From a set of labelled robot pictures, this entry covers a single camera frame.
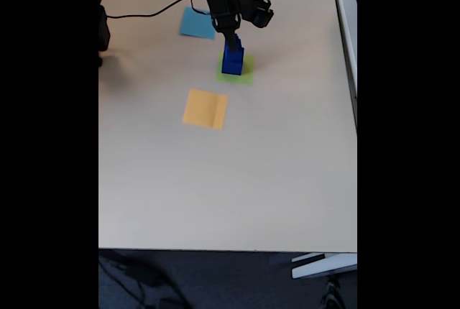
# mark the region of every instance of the orange square paper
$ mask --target orange square paper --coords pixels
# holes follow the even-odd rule
[[[192,88],[182,122],[196,126],[222,129],[229,97]]]

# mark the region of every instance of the white table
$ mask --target white table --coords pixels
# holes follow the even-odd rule
[[[103,0],[111,15],[173,0]],[[178,34],[186,3],[110,20],[99,69],[100,248],[357,251],[357,132],[335,0],[271,0],[238,35],[252,87],[218,83],[224,38]],[[206,8],[206,0],[196,0]],[[191,88],[224,129],[182,124]]]

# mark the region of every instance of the blue block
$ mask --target blue block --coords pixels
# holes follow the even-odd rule
[[[225,41],[224,58],[222,59],[222,73],[241,75],[243,72],[244,48],[241,46],[242,41],[235,34],[236,51],[232,52],[229,49],[227,41]]]

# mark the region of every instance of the green square paper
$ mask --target green square paper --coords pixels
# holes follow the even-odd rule
[[[241,75],[223,74],[222,73],[222,58],[223,57],[224,57],[224,53],[222,52],[219,58],[219,62],[217,64],[217,74],[216,74],[217,81],[224,81],[226,83],[232,83],[232,84],[252,85],[252,81],[254,79],[254,56],[244,55],[243,71]]]

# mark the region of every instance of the sticky note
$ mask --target sticky note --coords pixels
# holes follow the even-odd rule
[[[210,40],[214,40],[216,36],[211,16],[196,13],[191,7],[186,7],[184,10],[179,33],[187,36],[208,38]]]
[[[182,122],[196,126],[222,129],[229,97],[192,88]]]
[[[226,83],[233,84],[244,84],[252,85],[254,79],[254,56],[244,55],[243,57],[243,72],[241,75],[232,75],[222,73],[222,59],[224,58],[224,53],[221,53],[219,61],[217,63],[217,81],[224,81]]]

